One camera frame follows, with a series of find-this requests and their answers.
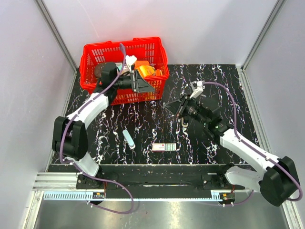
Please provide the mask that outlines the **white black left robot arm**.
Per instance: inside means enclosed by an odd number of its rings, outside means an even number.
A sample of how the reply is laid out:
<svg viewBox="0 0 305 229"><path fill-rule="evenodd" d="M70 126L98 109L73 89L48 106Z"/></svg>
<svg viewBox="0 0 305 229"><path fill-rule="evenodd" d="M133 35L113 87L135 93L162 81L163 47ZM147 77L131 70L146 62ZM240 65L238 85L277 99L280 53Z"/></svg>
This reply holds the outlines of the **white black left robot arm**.
<svg viewBox="0 0 305 229"><path fill-rule="evenodd" d="M87 175L87 184L96 189L102 186L100 167L88 153L86 129L96 116L115 100L118 90L132 89L136 93L154 92L140 74L140 66L147 61L124 61L98 64L94 69L97 79L95 89L81 107L67 117L59 116L54 121L52 149L59 153L63 164L73 163Z"/></svg>

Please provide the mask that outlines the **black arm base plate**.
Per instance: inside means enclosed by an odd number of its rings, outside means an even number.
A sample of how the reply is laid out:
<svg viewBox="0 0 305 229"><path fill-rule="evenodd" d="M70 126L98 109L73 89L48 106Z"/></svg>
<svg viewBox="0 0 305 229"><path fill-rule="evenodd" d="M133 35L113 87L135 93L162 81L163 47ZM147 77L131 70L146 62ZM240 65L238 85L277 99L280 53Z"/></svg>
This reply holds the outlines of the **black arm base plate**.
<svg viewBox="0 0 305 229"><path fill-rule="evenodd" d="M227 168L228 165L102 165L97 175L125 187L243 189L225 179Z"/></svg>

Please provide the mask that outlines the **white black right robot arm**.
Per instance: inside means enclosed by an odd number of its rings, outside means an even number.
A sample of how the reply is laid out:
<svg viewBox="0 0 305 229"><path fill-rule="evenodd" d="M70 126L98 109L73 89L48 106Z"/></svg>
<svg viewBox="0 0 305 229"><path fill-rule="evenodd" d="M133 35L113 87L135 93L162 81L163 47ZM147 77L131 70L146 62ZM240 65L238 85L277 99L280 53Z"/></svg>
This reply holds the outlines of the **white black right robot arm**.
<svg viewBox="0 0 305 229"><path fill-rule="evenodd" d="M298 201L303 196L298 174L293 160L287 156L279 158L252 143L234 127L223 120L219 109L212 99L203 103L189 95L179 100L164 103L164 108L175 117L197 121L202 125L203 133L212 141L232 151L245 160L253 170L242 169L233 164L226 166L225 171L217 176L217 185L227 189L231 185L248 187L261 193L267 202L278 207L296 191Z"/></svg>

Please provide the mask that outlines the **light blue stapler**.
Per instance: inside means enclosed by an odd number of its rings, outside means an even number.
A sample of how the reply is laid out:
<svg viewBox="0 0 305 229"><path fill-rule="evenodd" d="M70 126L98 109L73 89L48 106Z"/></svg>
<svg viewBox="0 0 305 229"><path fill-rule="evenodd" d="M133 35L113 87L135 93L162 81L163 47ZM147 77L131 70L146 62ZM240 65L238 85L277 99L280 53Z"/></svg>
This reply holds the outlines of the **light blue stapler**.
<svg viewBox="0 0 305 229"><path fill-rule="evenodd" d="M127 129L123 130L123 136L124 136L124 139L126 140L128 146L130 149L134 149L135 148L135 143L130 135L130 133L128 132Z"/></svg>

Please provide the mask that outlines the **grey metal stapler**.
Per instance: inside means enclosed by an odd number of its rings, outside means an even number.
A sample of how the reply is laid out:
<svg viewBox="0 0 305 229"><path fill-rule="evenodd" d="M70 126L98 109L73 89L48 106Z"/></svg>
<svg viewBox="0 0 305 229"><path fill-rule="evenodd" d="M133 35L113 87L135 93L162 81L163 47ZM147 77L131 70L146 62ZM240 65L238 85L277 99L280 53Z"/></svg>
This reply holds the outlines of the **grey metal stapler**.
<svg viewBox="0 0 305 229"><path fill-rule="evenodd" d="M188 124L189 124L189 120L188 120L188 117L182 117L181 118L181 125L183 128L187 128L188 127Z"/></svg>

